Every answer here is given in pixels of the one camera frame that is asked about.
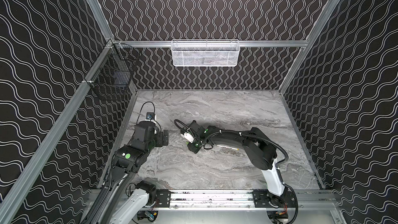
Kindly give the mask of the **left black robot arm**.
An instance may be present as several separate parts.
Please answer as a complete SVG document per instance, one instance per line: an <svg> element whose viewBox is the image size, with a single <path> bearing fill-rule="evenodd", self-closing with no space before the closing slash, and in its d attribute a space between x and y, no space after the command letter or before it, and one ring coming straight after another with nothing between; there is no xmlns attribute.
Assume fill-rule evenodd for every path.
<svg viewBox="0 0 398 224"><path fill-rule="evenodd" d="M110 172L101 191L88 211L83 224L108 224L128 184L156 147L169 144L169 130L161 130L153 121L141 121L135 126L130 141L113 155Z"/></svg>

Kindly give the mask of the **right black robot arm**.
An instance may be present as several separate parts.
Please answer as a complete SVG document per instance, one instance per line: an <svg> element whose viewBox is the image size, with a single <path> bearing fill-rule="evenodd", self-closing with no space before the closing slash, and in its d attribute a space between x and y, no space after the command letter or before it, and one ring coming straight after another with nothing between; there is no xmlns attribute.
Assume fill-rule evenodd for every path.
<svg viewBox="0 0 398 224"><path fill-rule="evenodd" d="M193 153L215 146L243 150L251 163L262 171L268 192L276 197L284 194L287 187L279 166L288 162L289 155L260 129L233 131L212 125L205 128L194 120L189 126L180 128L180 135L188 141L187 146Z"/></svg>

